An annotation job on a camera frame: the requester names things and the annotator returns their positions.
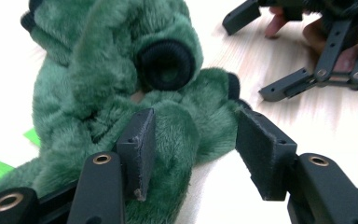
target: wooden table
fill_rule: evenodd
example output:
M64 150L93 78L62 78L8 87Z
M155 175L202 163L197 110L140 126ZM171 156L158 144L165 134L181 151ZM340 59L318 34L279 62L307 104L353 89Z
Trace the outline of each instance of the wooden table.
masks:
M358 91L313 88L290 100L264 102L258 91L301 67L312 69L314 54L302 37L303 22L286 25L266 39L271 15L235 35L221 23L241 0L187 0L204 52L204 67L219 66L241 79L241 98L298 144L297 154L314 152L336 161L358 187ZM0 161L18 166L38 150L22 135L33 127L32 94L45 52L20 26L27 0L0 2ZM194 169L177 223L290 223L287 203L263 202L239 154Z

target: green plush toy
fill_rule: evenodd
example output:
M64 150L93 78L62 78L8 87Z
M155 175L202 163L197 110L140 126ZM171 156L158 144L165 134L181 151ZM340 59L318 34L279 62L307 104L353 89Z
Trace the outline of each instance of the green plush toy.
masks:
M109 151L132 114L156 113L157 156L144 202L128 223L173 223L192 168L235 147L238 79L201 69L183 0L32 0L22 25L47 51L34 84L38 158L0 179L42 197L79 178L85 159ZM142 99L134 100L137 92Z

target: green fur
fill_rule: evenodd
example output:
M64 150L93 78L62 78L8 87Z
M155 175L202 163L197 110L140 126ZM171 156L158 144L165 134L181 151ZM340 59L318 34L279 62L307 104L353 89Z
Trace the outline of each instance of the green fur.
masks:
M126 201L128 223L173 223L192 168L235 147L237 113L227 72L201 69L202 52L182 0L45 0L34 13L32 38L48 56L34 84L38 158L0 179L0 191L29 187L39 197L78 179L91 154L112 150L132 114L156 112L156 164L145 202ZM178 91L142 86L137 53L174 39L195 60Z

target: plush toy head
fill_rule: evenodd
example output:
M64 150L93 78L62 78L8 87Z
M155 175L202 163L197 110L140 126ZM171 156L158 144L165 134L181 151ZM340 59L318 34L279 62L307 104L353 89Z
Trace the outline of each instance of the plush toy head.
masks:
M235 147L238 79L201 69L182 0L34 0L22 25L48 53L34 85L40 155L0 180L39 197L79 177L91 154L114 150L132 114L156 112L155 167L128 223L173 223L194 165ZM131 96L145 93L136 103Z

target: finger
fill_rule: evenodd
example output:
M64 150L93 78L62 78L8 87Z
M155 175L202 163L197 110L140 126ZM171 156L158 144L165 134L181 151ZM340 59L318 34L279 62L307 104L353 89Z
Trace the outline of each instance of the finger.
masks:
M345 49L339 55L333 70L335 72L350 72L356 63L357 56L358 44L349 49Z
M270 7L269 12L275 15L283 15L283 8L282 7Z
M286 23L287 21L284 19L283 15L275 15L266 28L264 33L265 36L268 38L275 36Z
M308 24L303 30L303 36L318 54L322 54L326 43L326 36L322 30L321 19Z

